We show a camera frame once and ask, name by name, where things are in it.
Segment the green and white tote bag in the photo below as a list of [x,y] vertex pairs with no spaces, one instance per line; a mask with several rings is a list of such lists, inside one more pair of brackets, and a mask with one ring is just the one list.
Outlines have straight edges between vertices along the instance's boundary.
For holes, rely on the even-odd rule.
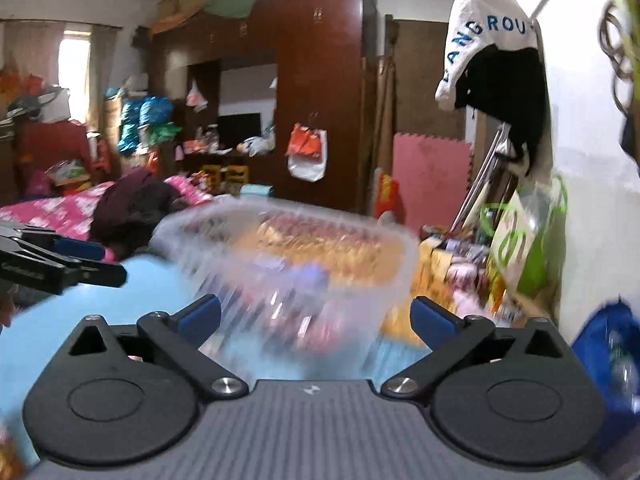
[[567,189],[558,174],[548,185],[514,192],[509,203],[480,207],[491,262],[507,289],[533,299],[558,281],[566,211]]

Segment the white plastic laundry basket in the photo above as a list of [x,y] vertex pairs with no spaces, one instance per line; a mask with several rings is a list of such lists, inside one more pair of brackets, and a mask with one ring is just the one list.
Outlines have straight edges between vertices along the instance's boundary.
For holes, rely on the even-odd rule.
[[220,302],[198,348],[258,379],[374,378],[380,328],[409,296],[403,226],[286,200],[218,200],[163,219],[150,247]]

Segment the blue shopping bag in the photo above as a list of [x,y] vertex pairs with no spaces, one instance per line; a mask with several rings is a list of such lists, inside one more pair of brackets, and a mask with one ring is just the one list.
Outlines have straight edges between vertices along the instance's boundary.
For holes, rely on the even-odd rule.
[[609,302],[589,319],[572,348],[605,403],[596,444],[602,455],[639,425],[639,320],[625,301]]

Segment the teal storage box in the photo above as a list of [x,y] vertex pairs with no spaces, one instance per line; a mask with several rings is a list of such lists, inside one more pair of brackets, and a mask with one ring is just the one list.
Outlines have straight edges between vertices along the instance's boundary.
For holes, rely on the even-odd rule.
[[264,184],[244,184],[240,189],[241,197],[269,198],[272,193],[273,187]]

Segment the pink foam mat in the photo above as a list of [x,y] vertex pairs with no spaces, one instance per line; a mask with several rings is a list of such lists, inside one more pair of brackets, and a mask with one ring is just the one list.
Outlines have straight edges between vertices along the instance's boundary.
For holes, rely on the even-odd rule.
[[468,192],[472,150],[458,140],[396,133],[393,179],[401,223],[419,234],[424,226],[449,228]]

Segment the black television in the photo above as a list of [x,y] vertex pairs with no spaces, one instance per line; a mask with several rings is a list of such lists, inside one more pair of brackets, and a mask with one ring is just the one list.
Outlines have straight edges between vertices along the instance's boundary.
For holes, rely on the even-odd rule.
[[260,114],[220,115],[217,118],[217,133],[221,148],[236,148],[246,139],[262,134]]

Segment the red and white plastic bag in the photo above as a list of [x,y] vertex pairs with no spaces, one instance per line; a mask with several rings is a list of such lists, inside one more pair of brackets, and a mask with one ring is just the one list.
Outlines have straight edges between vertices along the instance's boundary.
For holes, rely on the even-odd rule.
[[329,158],[326,130],[296,124],[285,156],[288,172],[293,178],[306,182],[322,180]]

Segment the white hoodie blue letters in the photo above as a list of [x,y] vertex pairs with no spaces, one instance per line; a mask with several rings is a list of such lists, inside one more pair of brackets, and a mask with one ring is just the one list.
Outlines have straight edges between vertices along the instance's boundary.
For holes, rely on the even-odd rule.
[[454,0],[435,91],[441,110],[472,107],[509,126],[503,160],[529,176],[546,119],[547,87],[533,22],[516,0]]

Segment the brown wooden board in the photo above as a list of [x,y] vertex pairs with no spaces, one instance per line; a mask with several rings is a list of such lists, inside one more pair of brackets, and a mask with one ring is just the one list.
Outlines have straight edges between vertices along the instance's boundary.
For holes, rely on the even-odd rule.
[[435,91],[444,72],[448,25],[385,15],[385,53],[395,65],[395,130],[463,141],[465,111],[443,112]]

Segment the dark red wooden wardrobe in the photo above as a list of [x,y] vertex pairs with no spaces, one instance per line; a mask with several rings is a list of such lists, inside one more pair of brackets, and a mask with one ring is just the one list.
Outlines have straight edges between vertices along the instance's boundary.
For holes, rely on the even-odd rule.
[[[376,10],[371,0],[258,0],[248,18],[200,11],[151,38],[154,96],[174,103],[181,141],[231,112],[224,92],[258,91],[273,99],[267,119],[276,146],[246,159],[250,180],[274,194],[349,212],[366,197],[375,95]],[[326,132],[329,159],[318,182],[288,172],[295,125]]]

